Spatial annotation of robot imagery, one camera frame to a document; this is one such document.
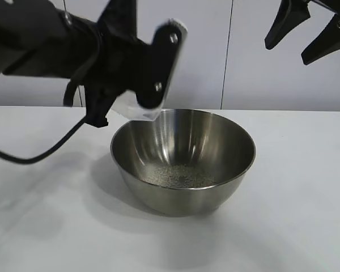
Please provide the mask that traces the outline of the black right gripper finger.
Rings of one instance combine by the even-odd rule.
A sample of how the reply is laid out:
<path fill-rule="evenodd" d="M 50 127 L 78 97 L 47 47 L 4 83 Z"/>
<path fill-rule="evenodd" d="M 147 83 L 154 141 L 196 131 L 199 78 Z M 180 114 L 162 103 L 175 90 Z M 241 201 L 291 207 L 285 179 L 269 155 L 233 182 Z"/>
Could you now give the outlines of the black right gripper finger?
<path fill-rule="evenodd" d="M 309 65 L 340 50 L 340 16 L 335 14 L 324 30 L 304 49 L 301 58 Z"/>
<path fill-rule="evenodd" d="M 311 17 L 308 3 L 303 0 L 281 0 L 274 22 L 265 37 L 267 50 L 272 50 L 288 33 Z"/>

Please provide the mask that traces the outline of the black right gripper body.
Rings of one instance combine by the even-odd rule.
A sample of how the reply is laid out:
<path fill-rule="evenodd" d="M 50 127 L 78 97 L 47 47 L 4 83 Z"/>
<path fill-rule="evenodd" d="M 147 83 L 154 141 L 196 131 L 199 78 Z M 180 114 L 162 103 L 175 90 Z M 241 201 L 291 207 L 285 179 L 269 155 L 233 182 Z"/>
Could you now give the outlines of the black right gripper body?
<path fill-rule="evenodd" d="M 307 1 L 307 3 L 312 2 L 316 5 L 331 11 L 334 16 L 328 23 L 331 27 L 340 28 L 340 0 L 315 0 L 315 1 Z"/>

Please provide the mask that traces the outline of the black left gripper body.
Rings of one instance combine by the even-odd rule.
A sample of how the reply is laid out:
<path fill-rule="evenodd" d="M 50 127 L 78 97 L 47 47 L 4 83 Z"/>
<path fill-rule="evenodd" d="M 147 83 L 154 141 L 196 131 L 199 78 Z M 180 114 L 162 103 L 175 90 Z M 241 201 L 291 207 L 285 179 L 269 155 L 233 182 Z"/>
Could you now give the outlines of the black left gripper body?
<path fill-rule="evenodd" d="M 186 35 L 183 24 L 169 20 L 158 26 L 150 44 L 131 36 L 106 37 L 103 45 L 109 48 L 102 53 L 101 82 L 120 92 L 134 92 L 144 109 L 159 107 L 167 96 Z"/>

